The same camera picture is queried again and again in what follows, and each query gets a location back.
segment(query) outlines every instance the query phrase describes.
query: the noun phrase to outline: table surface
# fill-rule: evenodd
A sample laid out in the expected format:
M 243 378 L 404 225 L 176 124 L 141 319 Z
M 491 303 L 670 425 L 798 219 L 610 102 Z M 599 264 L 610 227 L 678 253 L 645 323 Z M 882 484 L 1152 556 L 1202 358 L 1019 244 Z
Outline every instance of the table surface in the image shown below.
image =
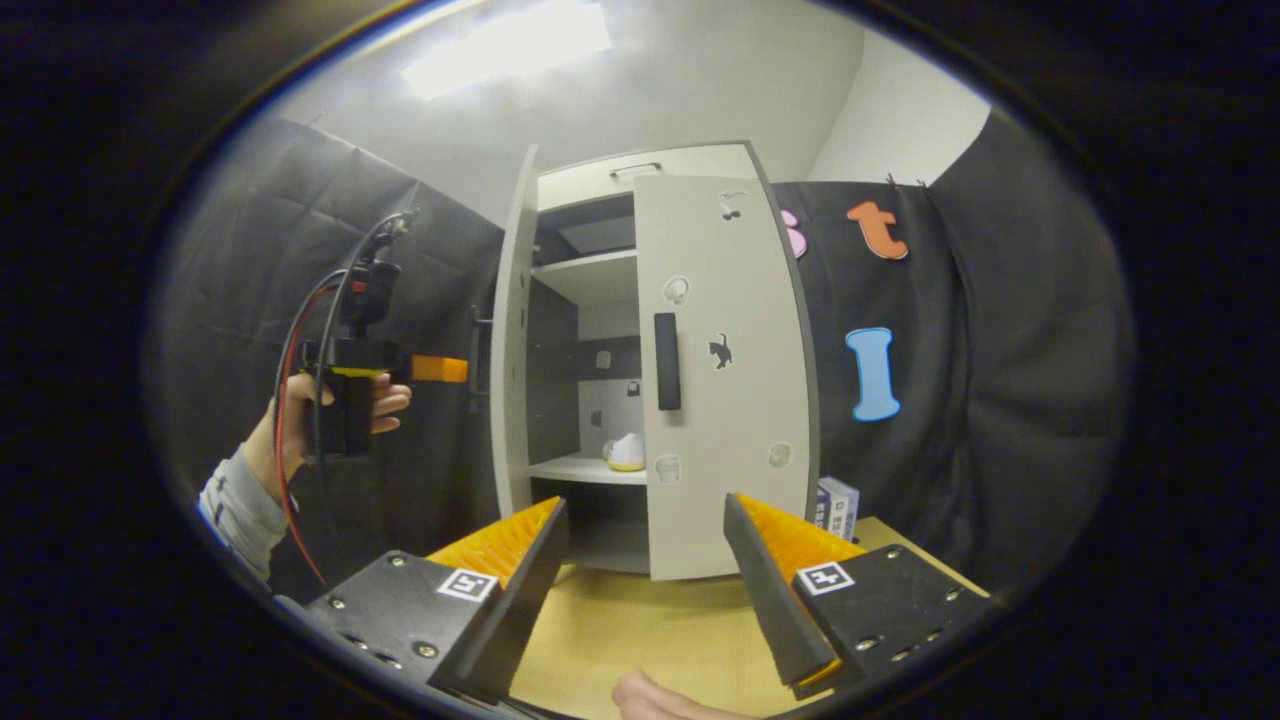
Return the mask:
M 876 518 L 858 520 L 859 546 L 902 544 L 956 582 L 987 593 Z M 564 565 L 538 616 L 511 697 L 590 720 L 618 719 L 618 678 L 644 670 L 698 702 L 776 715 L 797 702 L 778 679 L 769 646 L 737 575 L 653 582 L 645 575 Z

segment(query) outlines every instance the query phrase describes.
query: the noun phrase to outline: cabinet shelf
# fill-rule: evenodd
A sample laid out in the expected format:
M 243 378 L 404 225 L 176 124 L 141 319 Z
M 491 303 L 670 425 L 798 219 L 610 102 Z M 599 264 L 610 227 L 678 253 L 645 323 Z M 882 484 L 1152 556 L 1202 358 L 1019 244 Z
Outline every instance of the cabinet shelf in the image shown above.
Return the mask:
M 548 478 L 552 480 L 573 480 L 579 483 L 602 483 L 613 486 L 643 486 L 648 482 L 646 470 L 635 473 L 620 473 L 598 455 L 575 452 L 564 455 L 547 462 L 529 466 L 529 475 L 532 478 Z
M 532 269 L 534 279 L 573 305 L 598 305 L 636 297 L 636 251 L 620 250 Z

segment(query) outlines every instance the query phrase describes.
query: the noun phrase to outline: red cable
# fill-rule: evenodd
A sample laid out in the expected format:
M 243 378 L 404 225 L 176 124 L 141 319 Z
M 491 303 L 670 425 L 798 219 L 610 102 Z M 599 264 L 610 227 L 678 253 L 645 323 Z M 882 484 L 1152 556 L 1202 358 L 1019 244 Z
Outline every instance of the red cable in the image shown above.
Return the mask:
M 288 402 L 289 373 L 291 368 L 293 368 L 293 351 L 297 350 L 298 336 L 302 333 L 302 324 L 311 313 L 311 306 L 328 292 L 329 288 L 323 287 L 311 296 L 306 307 L 302 309 L 302 314 L 298 316 L 298 323 L 293 329 L 293 334 L 285 338 L 284 374 L 280 378 L 280 400 L 275 405 L 275 438 L 273 442 L 275 446 L 275 477 L 280 483 L 280 501 L 284 506 L 284 519 L 288 521 L 289 530 L 293 533 L 293 542 L 298 543 L 298 550 L 302 551 L 302 557 L 306 559 L 307 565 L 311 566 L 311 571 L 316 574 L 316 578 L 320 579 L 320 584 L 324 585 L 325 589 L 329 589 L 329 583 L 325 582 L 324 575 L 320 574 L 320 569 L 316 568 L 315 560 L 312 560 L 311 553 L 307 552 L 307 546 L 302 543 L 302 533 L 298 532 L 298 521 L 293 515 L 293 503 L 289 502 L 289 480 L 284 477 L 284 443 L 282 437 L 284 436 L 284 404 Z

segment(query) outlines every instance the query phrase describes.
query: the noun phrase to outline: finger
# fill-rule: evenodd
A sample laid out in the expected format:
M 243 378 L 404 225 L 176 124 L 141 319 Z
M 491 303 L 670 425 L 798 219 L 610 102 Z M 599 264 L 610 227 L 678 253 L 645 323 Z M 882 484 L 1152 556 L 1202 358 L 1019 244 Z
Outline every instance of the finger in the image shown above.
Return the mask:
M 643 685 L 645 684 L 646 676 L 640 670 L 632 670 L 626 675 L 618 678 L 617 684 L 613 685 L 613 703 L 622 706 L 622 702 L 631 697 L 641 697 L 645 694 Z
M 374 420 L 372 434 L 387 433 L 399 427 L 399 418 L 378 418 Z
M 392 395 L 407 395 L 410 397 L 413 397 L 413 391 L 410 389 L 408 386 L 384 386 L 384 387 L 375 387 L 372 392 L 374 400 L 381 400 Z
M 315 378 L 306 373 L 298 373 L 291 375 L 288 384 L 285 386 L 285 397 L 289 401 L 297 400 L 315 400 L 316 396 L 316 383 Z M 324 395 L 320 396 L 320 402 L 323 405 L 333 404 L 333 391 L 328 386 L 324 388 Z
M 392 395 L 374 402 L 374 418 L 380 418 L 388 413 L 396 413 L 408 407 L 407 395 Z
M 649 698 L 628 697 L 618 703 L 622 720 L 689 720 L 658 707 Z
M 657 707 L 660 707 L 662 710 L 678 717 L 690 717 L 696 720 L 728 720 L 742 717 L 737 714 L 708 707 L 687 696 L 669 691 L 655 683 L 653 678 L 646 675 L 643 670 L 630 673 L 623 676 L 623 682 L 630 684 L 631 692 L 636 696 L 645 698 Z

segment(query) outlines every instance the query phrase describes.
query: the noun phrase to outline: human hand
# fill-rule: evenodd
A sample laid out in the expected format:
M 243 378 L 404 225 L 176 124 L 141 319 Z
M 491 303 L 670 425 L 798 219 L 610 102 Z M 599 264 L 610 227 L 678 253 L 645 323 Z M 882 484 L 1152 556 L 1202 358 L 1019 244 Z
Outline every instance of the human hand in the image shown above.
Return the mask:
M 302 451 L 306 447 L 305 428 L 306 409 L 305 402 L 314 400 L 316 393 L 315 378 L 307 374 L 291 375 L 285 383 L 284 392 L 284 432 L 280 433 L 280 454 L 284 461 L 284 477 L 292 479 L 298 468 L 302 466 Z M 385 433 L 399 427 L 399 418 L 387 416 L 397 410 L 408 407 L 408 401 L 413 392 L 408 386 L 392 384 L 392 377 L 387 373 L 374 378 L 372 402 L 372 432 Z M 333 404 L 333 393 L 324 388 L 320 396 L 324 405 Z M 280 486 L 275 477 L 275 448 L 271 446 L 275 424 L 275 401 L 268 402 L 266 413 L 259 420 L 257 427 L 244 441 L 244 461 L 252 470 L 253 477 L 271 496 L 271 500 L 280 502 Z
M 641 670 L 620 678 L 612 697 L 613 705 L 622 711 L 622 720 L 753 720 L 748 715 L 694 702 L 654 683 Z

